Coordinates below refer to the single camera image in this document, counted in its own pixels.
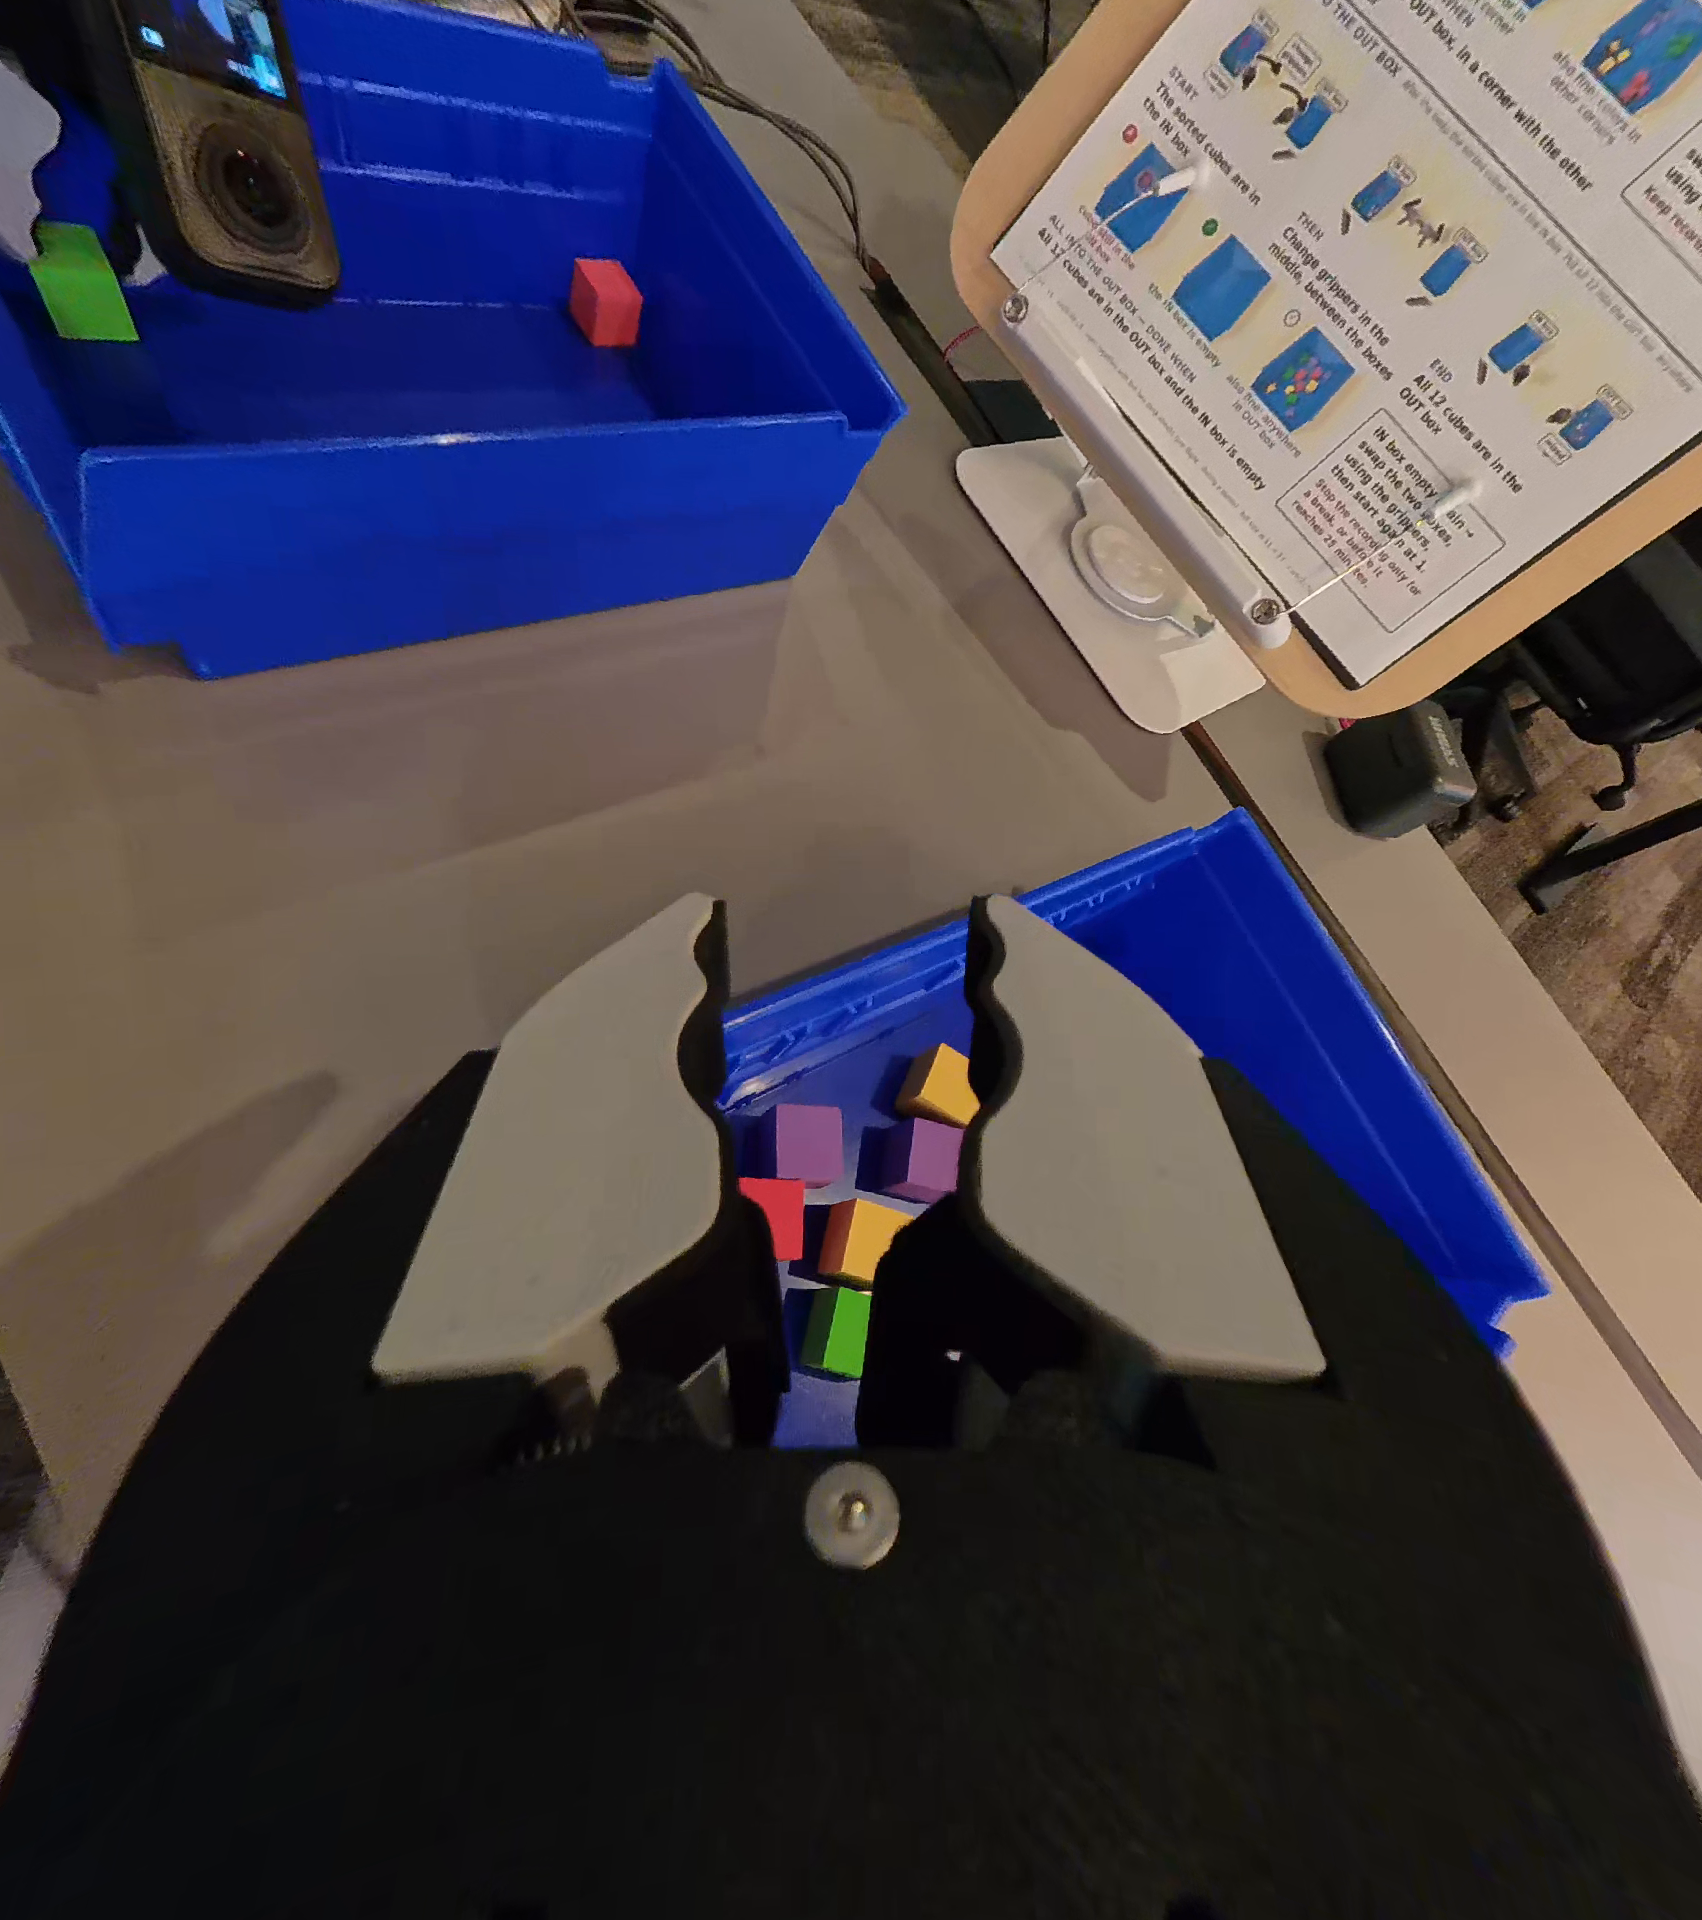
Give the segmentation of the black box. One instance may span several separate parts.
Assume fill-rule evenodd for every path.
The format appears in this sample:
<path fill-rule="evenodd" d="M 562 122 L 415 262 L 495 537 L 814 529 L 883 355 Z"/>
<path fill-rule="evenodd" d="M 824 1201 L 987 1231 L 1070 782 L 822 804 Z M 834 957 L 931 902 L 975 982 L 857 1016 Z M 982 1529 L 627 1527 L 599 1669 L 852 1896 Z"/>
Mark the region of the black box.
<path fill-rule="evenodd" d="M 1349 720 L 1319 760 L 1343 824 L 1376 841 L 1451 819 L 1479 796 L 1457 726 L 1435 699 Z"/>

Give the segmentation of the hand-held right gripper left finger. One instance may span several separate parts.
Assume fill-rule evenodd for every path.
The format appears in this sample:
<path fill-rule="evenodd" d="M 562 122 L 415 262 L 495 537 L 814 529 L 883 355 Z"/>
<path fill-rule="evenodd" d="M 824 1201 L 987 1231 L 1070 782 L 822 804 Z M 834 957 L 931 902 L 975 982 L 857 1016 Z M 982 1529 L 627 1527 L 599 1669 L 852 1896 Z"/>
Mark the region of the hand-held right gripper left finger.
<path fill-rule="evenodd" d="M 377 1335 L 379 1380 L 528 1372 L 716 1224 L 714 1095 L 682 1049 L 721 955 L 720 899 L 686 894 L 516 1018 Z"/>

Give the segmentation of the blue plastic bin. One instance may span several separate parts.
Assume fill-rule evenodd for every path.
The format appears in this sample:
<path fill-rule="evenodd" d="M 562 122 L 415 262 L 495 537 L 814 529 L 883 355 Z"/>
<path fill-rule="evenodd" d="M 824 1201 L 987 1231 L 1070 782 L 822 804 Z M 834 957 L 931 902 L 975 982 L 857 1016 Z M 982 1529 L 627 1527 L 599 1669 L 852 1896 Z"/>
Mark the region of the blue plastic bin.
<path fill-rule="evenodd" d="M 200 677 L 793 575 L 906 401 L 665 64 L 421 3 L 284 3 L 335 293 L 161 275 L 59 339 L 0 251 L 0 465 L 113 650 Z M 578 257 L 644 296 L 569 314 Z"/>
<path fill-rule="evenodd" d="M 1278 852 L 1241 809 L 1179 827 L 1023 903 L 1156 1000 L 1204 1054 L 1239 1070 L 1453 1298 L 1507 1360 L 1510 1308 L 1547 1281 L 1435 1095 L 1390 1034 Z M 757 1116 L 834 1105 L 843 1178 L 806 1208 L 815 1255 L 824 1208 L 898 1119 L 912 1060 L 969 1049 L 965 909 L 915 923 L 723 1011 L 721 1109 L 747 1159 Z"/>

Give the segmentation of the green cube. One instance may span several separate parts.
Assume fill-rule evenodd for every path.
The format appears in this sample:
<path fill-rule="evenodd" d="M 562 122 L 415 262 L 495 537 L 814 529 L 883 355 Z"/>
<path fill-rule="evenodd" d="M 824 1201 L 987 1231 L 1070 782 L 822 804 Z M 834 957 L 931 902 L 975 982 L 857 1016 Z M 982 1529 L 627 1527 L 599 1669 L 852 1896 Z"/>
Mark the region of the green cube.
<path fill-rule="evenodd" d="M 54 333 L 75 344 L 138 344 L 142 333 L 96 228 L 41 218 L 25 263 Z"/>
<path fill-rule="evenodd" d="M 829 1380 L 862 1380 L 871 1293 L 862 1285 L 827 1284 L 804 1291 L 795 1362 Z"/>

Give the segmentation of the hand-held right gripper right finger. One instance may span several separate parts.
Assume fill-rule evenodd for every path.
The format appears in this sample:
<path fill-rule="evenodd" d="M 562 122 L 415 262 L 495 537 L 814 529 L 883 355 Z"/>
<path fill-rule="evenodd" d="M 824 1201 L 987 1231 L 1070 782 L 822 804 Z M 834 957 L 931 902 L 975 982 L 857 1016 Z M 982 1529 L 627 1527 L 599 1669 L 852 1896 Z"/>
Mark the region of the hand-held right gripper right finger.
<path fill-rule="evenodd" d="M 972 902 L 967 1001 L 984 1240 L 1126 1363 L 1317 1380 L 1326 1355 L 1199 1044 L 1007 894 Z"/>

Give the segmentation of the black office chair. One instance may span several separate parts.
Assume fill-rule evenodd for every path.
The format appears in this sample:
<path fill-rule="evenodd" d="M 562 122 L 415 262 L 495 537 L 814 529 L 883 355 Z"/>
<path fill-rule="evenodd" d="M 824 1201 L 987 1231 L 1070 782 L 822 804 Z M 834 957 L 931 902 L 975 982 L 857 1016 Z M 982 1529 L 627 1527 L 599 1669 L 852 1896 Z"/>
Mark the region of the black office chair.
<path fill-rule="evenodd" d="M 1435 703 L 1478 782 L 1462 814 L 1512 822 L 1536 798 L 1525 728 L 1542 712 L 1614 755 L 1615 778 L 1591 802 L 1619 812 L 1648 750 L 1702 732 L 1702 505 L 1444 683 Z"/>

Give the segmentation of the yellow cube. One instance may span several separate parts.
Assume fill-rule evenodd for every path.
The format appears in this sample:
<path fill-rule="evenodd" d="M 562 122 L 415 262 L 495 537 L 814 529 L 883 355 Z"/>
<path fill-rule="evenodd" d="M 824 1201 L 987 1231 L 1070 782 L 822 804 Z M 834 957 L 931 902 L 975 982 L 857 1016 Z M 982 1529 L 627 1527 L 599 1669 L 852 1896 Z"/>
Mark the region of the yellow cube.
<path fill-rule="evenodd" d="M 891 1112 L 965 1130 L 980 1109 L 969 1082 L 969 1060 L 959 1048 L 940 1041 L 919 1051 L 903 1072 Z"/>
<path fill-rule="evenodd" d="M 880 1263 L 914 1220 L 914 1212 L 866 1196 L 834 1201 L 824 1212 L 822 1240 L 814 1258 L 815 1279 L 871 1290 Z"/>

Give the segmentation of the black phone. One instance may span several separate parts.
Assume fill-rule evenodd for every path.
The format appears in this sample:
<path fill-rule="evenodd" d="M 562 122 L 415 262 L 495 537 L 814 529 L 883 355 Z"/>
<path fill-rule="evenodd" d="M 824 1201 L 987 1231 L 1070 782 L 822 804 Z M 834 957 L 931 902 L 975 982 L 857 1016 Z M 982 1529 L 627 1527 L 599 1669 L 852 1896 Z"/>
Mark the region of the black phone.
<path fill-rule="evenodd" d="M 973 448 L 1060 436 L 1044 403 L 1016 378 L 958 379 L 942 401 Z"/>

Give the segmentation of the white clip bar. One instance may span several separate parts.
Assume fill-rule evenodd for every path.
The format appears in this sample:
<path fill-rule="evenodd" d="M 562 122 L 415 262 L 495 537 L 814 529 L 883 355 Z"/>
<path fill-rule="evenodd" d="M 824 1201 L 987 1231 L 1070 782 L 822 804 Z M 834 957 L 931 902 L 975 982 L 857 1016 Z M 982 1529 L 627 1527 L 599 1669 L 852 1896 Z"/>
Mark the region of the white clip bar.
<path fill-rule="evenodd" d="M 1003 296 L 996 320 L 1000 346 L 1032 396 L 1194 588 L 1204 612 L 1247 650 L 1285 646 L 1295 623 L 1278 589 L 1127 419 L 1073 342 L 1057 333 L 1021 289 Z"/>

